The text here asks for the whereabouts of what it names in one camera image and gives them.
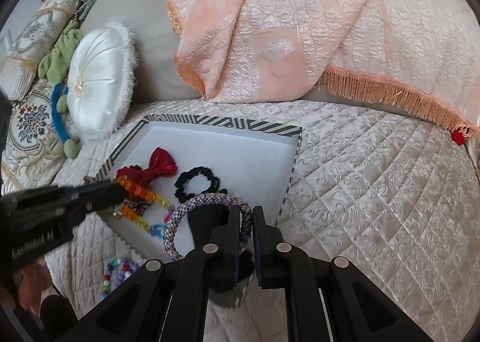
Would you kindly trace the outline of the left hand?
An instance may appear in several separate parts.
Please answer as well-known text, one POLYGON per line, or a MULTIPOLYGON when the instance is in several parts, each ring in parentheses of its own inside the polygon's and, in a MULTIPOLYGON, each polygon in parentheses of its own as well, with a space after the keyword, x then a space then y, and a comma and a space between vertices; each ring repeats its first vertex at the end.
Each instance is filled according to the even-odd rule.
POLYGON ((50 271, 43 257, 20 269, 19 306, 35 315, 40 314, 41 295, 52 286, 50 271))

